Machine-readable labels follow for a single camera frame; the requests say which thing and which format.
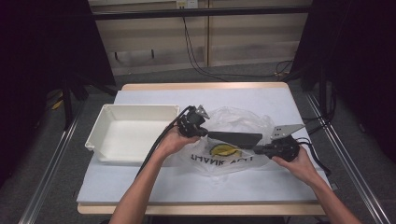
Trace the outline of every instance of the hand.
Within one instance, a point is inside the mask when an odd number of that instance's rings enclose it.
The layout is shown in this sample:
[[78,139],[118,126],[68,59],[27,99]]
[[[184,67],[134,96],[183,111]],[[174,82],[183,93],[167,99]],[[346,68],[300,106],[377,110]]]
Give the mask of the hand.
[[165,157],[170,156],[180,151],[184,146],[190,143],[194,143],[200,139],[199,136],[191,138],[185,137],[180,134],[178,127],[175,126],[166,134],[161,143],[158,145],[158,149],[164,154]]
[[308,153],[303,147],[300,147],[298,157],[291,162],[284,161],[279,157],[273,157],[272,160],[278,165],[288,169],[293,175],[305,182],[308,186],[311,186],[318,177],[318,172],[311,160],[309,160]]

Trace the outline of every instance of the plastic bag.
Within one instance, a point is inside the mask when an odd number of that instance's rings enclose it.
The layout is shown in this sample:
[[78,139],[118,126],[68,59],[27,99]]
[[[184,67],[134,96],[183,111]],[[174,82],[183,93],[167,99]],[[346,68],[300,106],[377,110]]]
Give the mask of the plastic bag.
[[[257,145],[271,143],[274,123],[268,116],[259,117],[250,111],[233,107],[221,107],[208,112],[210,119],[202,125],[210,132],[260,133]],[[269,159],[256,155],[252,149],[240,148],[208,136],[185,146],[179,157],[202,172],[203,175],[225,175],[250,168],[263,167]]]

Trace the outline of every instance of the electrical cord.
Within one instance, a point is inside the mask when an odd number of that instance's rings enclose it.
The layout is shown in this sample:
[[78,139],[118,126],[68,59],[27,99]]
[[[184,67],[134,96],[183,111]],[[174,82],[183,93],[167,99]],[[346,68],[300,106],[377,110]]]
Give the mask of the electrical cord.
[[[276,74],[276,75],[279,75],[279,74],[283,73],[283,72],[289,67],[289,65],[291,65],[292,62],[293,62],[293,60],[286,60],[286,61],[283,61],[283,62],[278,63],[278,64],[276,65],[275,74]],[[282,68],[282,70],[279,71],[279,66],[280,66],[282,63],[287,63],[287,64],[285,65],[285,67]]]
[[[301,139],[306,140],[306,142],[300,142],[300,141],[298,141],[298,140],[301,140]],[[309,150],[311,151],[311,155],[312,155],[312,158],[314,159],[314,161],[317,163],[317,165],[318,165],[320,168],[323,169],[324,174],[325,174],[326,176],[330,176],[330,175],[332,174],[332,171],[331,171],[329,168],[327,168],[327,167],[319,160],[317,153],[315,152],[314,148],[312,147],[311,141],[309,141],[309,139],[304,138],[304,137],[297,138],[296,140],[298,141],[298,143],[299,143],[300,145],[306,145],[306,146],[309,147]]]
[[219,79],[219,80],[222,80],[222,81],[226,81],[226,82],[228,82],[228,80],[226,80],[224,78],[221,78],[219,76],[228,76],[228,77],[263,77],[263,78],[274,77],[275,76],[275,75],[260,76],[260,75],[249,75],[249,74],[222,74],[222,73],[214,74],[214,73],[207,72],[206,70],[204,70],[202,67],[199,66],[198,62],[195,59],[195,55],[194,55],[194,52],[193,52],[193,47],[192,47],[192,43],[191,43],[191,39],[190,39],[190,35],[189,35],[189,30],[187,28],[186,20],[185,20],[184,17],[183,17],[183,22],[184,22],[184,35],[185,35],[185,39],[186,39],[187,52],[189,54],[190,64],[194,68],[194,70],[197,71],[199,74],[201,74],[203,76],[207,76],[207,77],[213,77],[213,78],[216,78],[216,79]]
[[306,122],[304,124],[307,124],[307,123],[309,123],[309,122],[311,122],[312,120],[315,120],[315,119],[325,119],[323,124],[320,124],[318,127],[309,130],[308,131],[309,135],[311,135],[311,134],[317,132],[318,130],[324,128],[334,118],[335,108],[337,107],[337,94],[336,93],[337,93],[337,91],[336,91],[334,85],[332,84],[332,94],[331,94],[331,97],[330,97],[330,112],[328,112],[326,115],[322,115],[322,116],[319,116],[319,117],[316,117],[316,118],[302,118],[303,120],[306,120]]
[[146,156],[145,160],[143,161],[142,165],[140,166],[139,171],[136,174],[136,177],[140,174],[140,172],[143,170],[143,168],[145,168],[146,164],[149,162],[149,159],[152,156],[152,153],[154,153],[155,149],[157,148],[158,144],[160,144],[160,142],[163,140],[163,138],[165,137],[165,135],[169,132],[169,130],[171,130],[174,127],[174,124],[177,122],[178,119],[181,118],[181,116],[183,116],[183,114],[188,110],[188,109],[192,109],[193,106],[187,106],[180,114],[177,115],[177,117],[172,120],[172,122],[169,123],[169,125],[163,130],[163,132],[160,134],[160,136],[157,138],[157,140],[154,142],[154,144],[152,145],[150,151],[148,152],[148,155]]

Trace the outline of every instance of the metal frame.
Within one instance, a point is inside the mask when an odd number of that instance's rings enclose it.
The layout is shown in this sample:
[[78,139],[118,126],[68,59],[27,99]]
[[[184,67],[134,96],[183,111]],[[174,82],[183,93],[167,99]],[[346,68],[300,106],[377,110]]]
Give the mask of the metal frame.
[[66,152],[67,146],[70,142],[70,139],[73,136],[74,130],[78,124],[78,118],[82,113],[84,107],[84,101],[81,101],[78,105],[77,114],[74,117],[72,123],[69,128],[64,131],[62,138],[55,149],[55,152],[49,162],[46,172],[38,184],[35,194],[29,201],[26,209],[24,210],[22,217],[20,219],[21,224],[24,223],[35,223],[35,219],[37,218],[38,212],[46,199],[47,193],[50,190],[50,184],[52,182],[53,177],[55,176],[56,171],[58,170],[58,166],[61,163],[62,157]]
[[323,125],[323,129],[327,134],[332,146],[334,147],[335,152],[340,158],[341,163],[343,163],[346,168],[347,173],[349,174],[353,184],[358,190],[361,198],[363,199],[366,207],[369,209],[372,214],[375,223],[389,223],[387,215],[385,214],[384,209],[382,208],[379,200],[376,198],[372,190],[370,189],[367,182],[364,180],[361,172],[358,167],[355,165],[355,162],[349,156],[346,147],[342,143],[341,139],[338,137],[337,132],[332,127],[332,125],[326,124],[326,120],[322,117],[322,113],[320,112],[320,107],[318,100],[315,98],[313,94],[307,94],[307,99],[309,104],[311,104],[312,109],[315,112],[315,115],[319,117],[319,122]]
[[202,16],[234,16],[257,14],[290,14],[308,13],[312,11],[329,10],[329,8],[302,7],[228,7],[228,8],[189,8],[127,12],[95,12],[96,21],[172,18],[172,17],[202,17]]

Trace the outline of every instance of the white tray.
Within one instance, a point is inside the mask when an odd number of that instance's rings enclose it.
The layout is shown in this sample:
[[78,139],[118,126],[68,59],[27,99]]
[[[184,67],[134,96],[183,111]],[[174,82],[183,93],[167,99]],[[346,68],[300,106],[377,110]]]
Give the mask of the white tray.
[[178,105],[103,105],[85,147],[99,161],[143,162]]

